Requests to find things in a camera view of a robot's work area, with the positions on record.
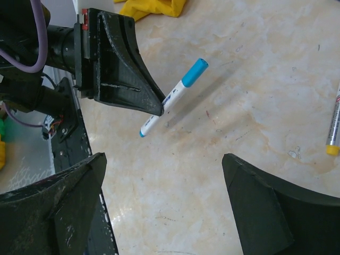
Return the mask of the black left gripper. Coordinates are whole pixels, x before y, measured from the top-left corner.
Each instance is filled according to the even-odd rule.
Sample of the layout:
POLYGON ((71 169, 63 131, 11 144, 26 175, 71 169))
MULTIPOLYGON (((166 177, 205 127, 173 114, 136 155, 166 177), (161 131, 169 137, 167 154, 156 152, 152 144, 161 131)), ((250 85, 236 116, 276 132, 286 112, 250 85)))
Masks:
POLYGON ((141 57, 131 17, 83 8, 72 28, 50 24, 47 36, 47 65, 71 73, 81 98, 163 114, 165 95, 141 57))

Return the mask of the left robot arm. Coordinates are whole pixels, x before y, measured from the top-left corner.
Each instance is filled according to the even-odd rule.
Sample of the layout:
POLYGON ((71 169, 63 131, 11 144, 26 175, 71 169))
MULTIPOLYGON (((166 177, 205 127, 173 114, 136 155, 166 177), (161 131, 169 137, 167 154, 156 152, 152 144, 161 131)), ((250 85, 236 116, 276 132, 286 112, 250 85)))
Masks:
POLYGON ((165 95, 139 53, 133 18, 84 8, 73 27, 50 23, 41 1, 1 1, 1 99, 59 115, 66 98, 42 86, 45 66, 71 73, 83 98, 160 116, 165 95))

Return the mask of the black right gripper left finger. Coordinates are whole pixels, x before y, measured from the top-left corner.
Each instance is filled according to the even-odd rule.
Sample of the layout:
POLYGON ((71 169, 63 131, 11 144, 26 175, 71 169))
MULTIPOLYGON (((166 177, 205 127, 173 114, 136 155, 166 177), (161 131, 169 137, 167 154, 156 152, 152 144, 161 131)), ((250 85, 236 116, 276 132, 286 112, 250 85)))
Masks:
POLYGON ((83 254, 106 172, 96 153, 1 194, 1 254, 83 254))

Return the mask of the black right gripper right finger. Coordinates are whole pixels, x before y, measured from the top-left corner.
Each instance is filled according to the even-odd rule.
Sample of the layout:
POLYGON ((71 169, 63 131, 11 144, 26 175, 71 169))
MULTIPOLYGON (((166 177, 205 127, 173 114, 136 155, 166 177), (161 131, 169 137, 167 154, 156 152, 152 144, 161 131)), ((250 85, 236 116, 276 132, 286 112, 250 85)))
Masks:
POLYGON ((244 254, 339 254, 339 198, 269 174, 234 154, 222 160, 244 254))

